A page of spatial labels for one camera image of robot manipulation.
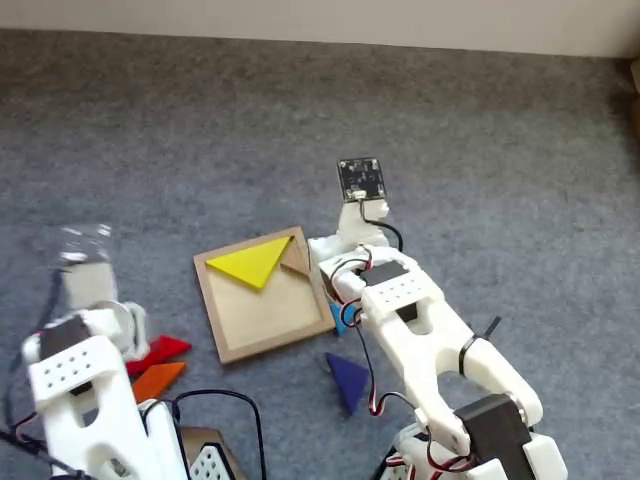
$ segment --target orange puzzle piece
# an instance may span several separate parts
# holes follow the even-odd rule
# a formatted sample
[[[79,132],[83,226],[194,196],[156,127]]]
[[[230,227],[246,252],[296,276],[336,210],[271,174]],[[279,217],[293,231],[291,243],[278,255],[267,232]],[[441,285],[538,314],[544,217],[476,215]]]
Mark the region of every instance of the orange puzzle piece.
[[[182,374],[187,364],[184,362],[152,365],[132,385],[136,403],[150,398],[159,398]]]

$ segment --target red puzzle piece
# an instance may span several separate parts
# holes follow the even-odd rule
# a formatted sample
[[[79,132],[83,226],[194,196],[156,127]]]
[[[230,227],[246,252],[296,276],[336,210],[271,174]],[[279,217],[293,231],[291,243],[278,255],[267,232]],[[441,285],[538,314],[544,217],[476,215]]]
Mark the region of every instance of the red puzzle piece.
[[[171,357],[191,350],[191,344],[177,338],[160,335],[151,342],[149,353],[142,360],[127,362],[129,375],[139,375],[152,365],[164,363]]]

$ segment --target dark blue triangle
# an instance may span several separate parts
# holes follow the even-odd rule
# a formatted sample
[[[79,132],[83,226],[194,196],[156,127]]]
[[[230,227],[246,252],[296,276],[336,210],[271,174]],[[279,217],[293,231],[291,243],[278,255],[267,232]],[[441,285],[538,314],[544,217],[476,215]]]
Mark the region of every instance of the dark blue triangle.
[[[364,387],[369,380],[369,371],[345,358],[327,352],[327,362],[333,373],[333,378],[340,389],[350,415],[356,411],[358,401],[362,397]]]

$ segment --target tangram puzzle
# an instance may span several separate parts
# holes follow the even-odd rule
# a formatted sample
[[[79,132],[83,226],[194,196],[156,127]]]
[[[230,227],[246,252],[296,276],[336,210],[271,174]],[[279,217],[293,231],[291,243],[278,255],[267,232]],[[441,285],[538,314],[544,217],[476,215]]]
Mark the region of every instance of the tangram puzzle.
[[[335,327],[300,227],[201,253],[194,263],[222,363]]]

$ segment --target light blue piece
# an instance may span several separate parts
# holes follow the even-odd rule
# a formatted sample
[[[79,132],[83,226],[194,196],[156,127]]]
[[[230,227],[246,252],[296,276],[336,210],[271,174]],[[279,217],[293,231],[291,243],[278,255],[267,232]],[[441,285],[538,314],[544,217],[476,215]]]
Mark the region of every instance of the light blue piece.
[[[336,322],[336,332],[338,333],[339,336],[342,336],[342,334],[345,332],[347,327],[340,320],[340,305],[331,303],[329,304],[329,306],[331,307],[331,314],[333,315],[333,319]],[[353,314],[355,313],[355,311],[356,311],[356,307],[354,307],[353,305],[349,305],[347,307],[347,311],[344,312],[345,322],[347,323],[353,322]]]

